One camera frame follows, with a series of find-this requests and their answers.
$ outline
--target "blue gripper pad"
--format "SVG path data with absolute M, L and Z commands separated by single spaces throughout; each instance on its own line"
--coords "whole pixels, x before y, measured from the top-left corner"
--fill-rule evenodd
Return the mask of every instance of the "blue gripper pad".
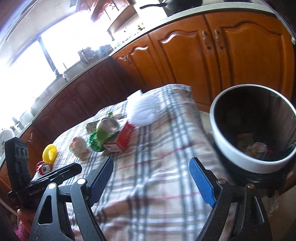
M 208 203 L 211 207 L 214 207 L 217 200 L 214 196 L 213 185 L 210 183 L 194 158 L 192 158 L 189 162 L 189 171 L 205 203 Z
M 103 168 L 102 172 L 99 174 L 99 176 L 91 186 L 90 197 L 87 200 L 87 204 L 89 205 L 89 207 L 92 207 L 100 200 L 102 193 L 107 185 L 107 182 L 109 181 L 109 178 L 113 172 L 113 167 L 113 160 L 112 158 L 110 158 L 106 163 L 106 166 Z

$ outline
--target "cabinet handle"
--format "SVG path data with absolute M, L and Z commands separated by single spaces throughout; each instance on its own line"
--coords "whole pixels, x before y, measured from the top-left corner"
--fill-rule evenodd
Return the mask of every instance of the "cabinet handle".
M 32 141 L 32 139 L 33 139 L 33 133 L 31 132 L 31 137 L 29 140 L 27 140 L 27 144 L 29 144 Z
M 126 60 L 127 60 L 127 63 L 128 64 L 131 64 L 132 63 L 131 60 L 129 60 L 129 55 L 126 56 Z
M 204 41 L 204 43 L 205 43 L 207 49 L 210 50 L 211 47 L 207 45 L 207 39 L 206 39 L 205 36 L 206 36 L 206 32 L 203 30 L 203 31 L 202 31 L 202 39 L 203 39 L 203 41 Z
M 219 43 L 220 41 L 219 41 L 217 29 L 214 30 L 214 33 L 215 33 L 216 42 Z
M 218 45 L 220 45 L 220 49 L 222 50 L 223 46 L 222 46 L 221 41 L 220 41 L 219 36 L 218 36 L 218 34 L 219 34 L 218 30 L 215 29 L 214 33 L 215 33 L 216 42 L 217 42 Z

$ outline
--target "pan handle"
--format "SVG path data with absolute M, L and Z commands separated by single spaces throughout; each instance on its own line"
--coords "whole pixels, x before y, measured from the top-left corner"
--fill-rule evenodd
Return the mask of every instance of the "pan handle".
M 159 4 L 148 4 L 140 7 L 140 9 L 146 8 L 146 7 L 165 7 L 167 3 L 159 3 Z

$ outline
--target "white kettle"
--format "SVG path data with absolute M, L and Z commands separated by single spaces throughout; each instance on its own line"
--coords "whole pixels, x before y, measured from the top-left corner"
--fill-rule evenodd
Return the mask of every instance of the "white kettle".
M 5 141 L 13 138 L 15 134 L 12 129 L 2 129 L 0 132 L 0 157 L 4 154 Z

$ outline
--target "red carton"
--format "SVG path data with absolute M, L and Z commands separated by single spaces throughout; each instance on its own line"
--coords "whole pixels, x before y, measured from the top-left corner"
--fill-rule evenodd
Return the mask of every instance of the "red carton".
M 117 134 L 109 138 L 104 147 L 109 152 L 123 152 L 128 148 L 128 142 L 131 138 L 131 134 L 135 128 L 127 121 L 127 118 L 118 121 L 120 130 Z

